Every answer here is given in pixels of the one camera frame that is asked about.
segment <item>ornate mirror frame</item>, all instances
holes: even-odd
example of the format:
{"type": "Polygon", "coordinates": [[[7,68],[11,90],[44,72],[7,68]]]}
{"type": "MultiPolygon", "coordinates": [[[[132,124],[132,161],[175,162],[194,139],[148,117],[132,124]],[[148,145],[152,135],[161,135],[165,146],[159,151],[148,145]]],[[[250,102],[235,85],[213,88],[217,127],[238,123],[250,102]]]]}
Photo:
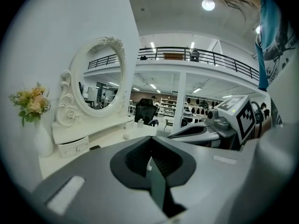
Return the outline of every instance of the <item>ornate mirror frame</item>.
{"type": "Polygon", "coordinates": [[[110,126],[128,121],[124,110],[124,99],[127,93],[126,80],[128,75],[125,53],[122,46],[121,40],[115,39],[114,37],[95,39],[80,48],[71,62],[70,69],[62,73],[62,93],[56,108],[56,120],[52,125],[53,137],[56,144],[69,142],[78,137],[88,136],[110,126]],[[88,106],[80,93],[78,85],[86,53],[96,45],[109,46],[113,49],[119,58],[121,67],[121,82],[118,92],[113,101],[107,107],[100,110],[94,110],[88,106]]]}

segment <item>flower vase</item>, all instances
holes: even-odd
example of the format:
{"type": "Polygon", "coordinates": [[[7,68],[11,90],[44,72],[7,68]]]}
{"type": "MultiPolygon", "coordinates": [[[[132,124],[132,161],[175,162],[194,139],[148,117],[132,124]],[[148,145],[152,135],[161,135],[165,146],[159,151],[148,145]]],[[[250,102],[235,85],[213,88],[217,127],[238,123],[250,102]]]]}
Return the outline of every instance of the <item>flower vase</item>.
{"type": "Polygon", "coordinates": [[[36,121],[36,134],[34,136],[34,145],[39,156],[45,158],[49,157],[53,153],[53,143],[51,137],[48,135],[45,127],[41,121],[36,121]]]}

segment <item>white column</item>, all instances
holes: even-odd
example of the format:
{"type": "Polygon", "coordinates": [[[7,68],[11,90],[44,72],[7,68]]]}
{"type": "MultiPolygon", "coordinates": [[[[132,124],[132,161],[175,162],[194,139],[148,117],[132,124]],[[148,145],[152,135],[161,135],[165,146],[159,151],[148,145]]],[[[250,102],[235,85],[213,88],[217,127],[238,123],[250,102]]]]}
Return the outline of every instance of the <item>white column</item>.
{"type": "Polygon", "coordinates": [[[175,133],[181,127],[182,113],[184,110],[185,102],[185,85],[186,85],[186,72],[181,72],[178,84],[178,99],[176,113],[174,115],[172,132],[175,133]]]}

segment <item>ceiling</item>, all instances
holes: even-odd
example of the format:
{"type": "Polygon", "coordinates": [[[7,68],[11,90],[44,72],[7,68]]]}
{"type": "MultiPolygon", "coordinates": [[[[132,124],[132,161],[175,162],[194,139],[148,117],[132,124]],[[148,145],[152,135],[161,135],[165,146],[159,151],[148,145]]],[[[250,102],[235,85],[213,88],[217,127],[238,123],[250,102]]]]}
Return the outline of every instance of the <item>ceiling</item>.
{"type": "Polygon", "coordinates": [[[140,42],[142,48],[151,47],[151,42],[154,43],[155,47],[190,47],[191,43],[194,42],[194,48],[209,50],[211,46],[217,43],[217,40],[201,35],[167,33],[141,36],[140,42]]]}
{"type": "MultiPolygon", "coordinates": [[[[146,71],[138,72],[134,74],[132,88],[137,88],[144,92],[156,93],[150,84],[154,84],[161,93],[164,94],[177,94],[179,87],[179,76],[178,72],[157,72],[157,71],[146,71]]],[[[112,82],[120,84],[120,73],[109,73],[93,76],[98,82],[107,83],[112,82]]],[[[254,90],[245,86],[224,81],[217,78],[195,75],[187,73],[185,94],[192,97],[202,97],[211,99],[221,99],[223,96],[228,95],[249,95],[250,97],[260,96],[254,90]],[[197,88],[201,88],[200,91],[193,93],[197,88]]]]}
{"type": "Polygon", "coordinates": [[[130,0],[140,36],[170,32],[206,35],[254,54],[258,9],[241,6],[245,21],[240,11],[214,2],[215,9],[206,11],[202,0],[130,0]]]}

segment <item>black metal railing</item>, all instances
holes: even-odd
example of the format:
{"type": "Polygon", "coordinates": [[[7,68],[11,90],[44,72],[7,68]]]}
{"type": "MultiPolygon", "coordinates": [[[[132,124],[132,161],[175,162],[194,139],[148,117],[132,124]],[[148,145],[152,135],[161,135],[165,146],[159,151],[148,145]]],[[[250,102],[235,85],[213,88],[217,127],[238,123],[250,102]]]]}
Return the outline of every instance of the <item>black metal railing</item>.
{"type": "Polygon", "coordinates": [[[184,60],[190,62],[207,63],[214,66],[226,67],[249,76],[252,79],[259,80],[259,72],[231,57],[196,48],[187,47],[155,47],[155,48],[142,48],[139,50],[139,60],[184,60]]]}
{"type": "Polygon", "coordinates": [[[89,63],[88,69],[119,62],[116,54],[105,56],[89,63]]]}

